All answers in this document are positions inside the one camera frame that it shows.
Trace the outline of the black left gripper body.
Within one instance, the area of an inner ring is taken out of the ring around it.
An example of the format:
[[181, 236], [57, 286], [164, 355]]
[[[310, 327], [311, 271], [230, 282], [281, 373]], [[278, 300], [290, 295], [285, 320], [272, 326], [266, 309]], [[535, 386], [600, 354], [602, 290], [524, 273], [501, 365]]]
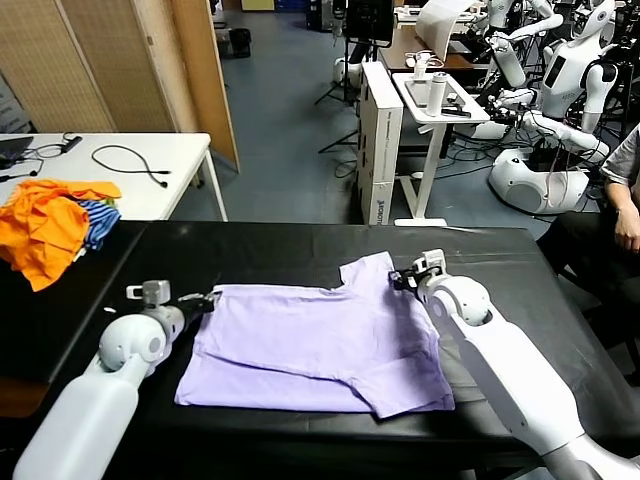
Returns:
[[199, 302], [177, 302], [176, 307], [182, 312], [185, 325], [191, 325], [205, 315], [202, 312], [201, 303]]

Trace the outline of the person's bare hand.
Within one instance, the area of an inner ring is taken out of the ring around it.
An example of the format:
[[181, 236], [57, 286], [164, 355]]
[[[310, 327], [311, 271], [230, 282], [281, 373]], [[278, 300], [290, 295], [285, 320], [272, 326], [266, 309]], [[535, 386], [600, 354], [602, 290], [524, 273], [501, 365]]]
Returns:
[[638, 253], [640, 249], [639, 211], [633, 202], [617, 209], [615, 225], [616, 243], [626, 251]]

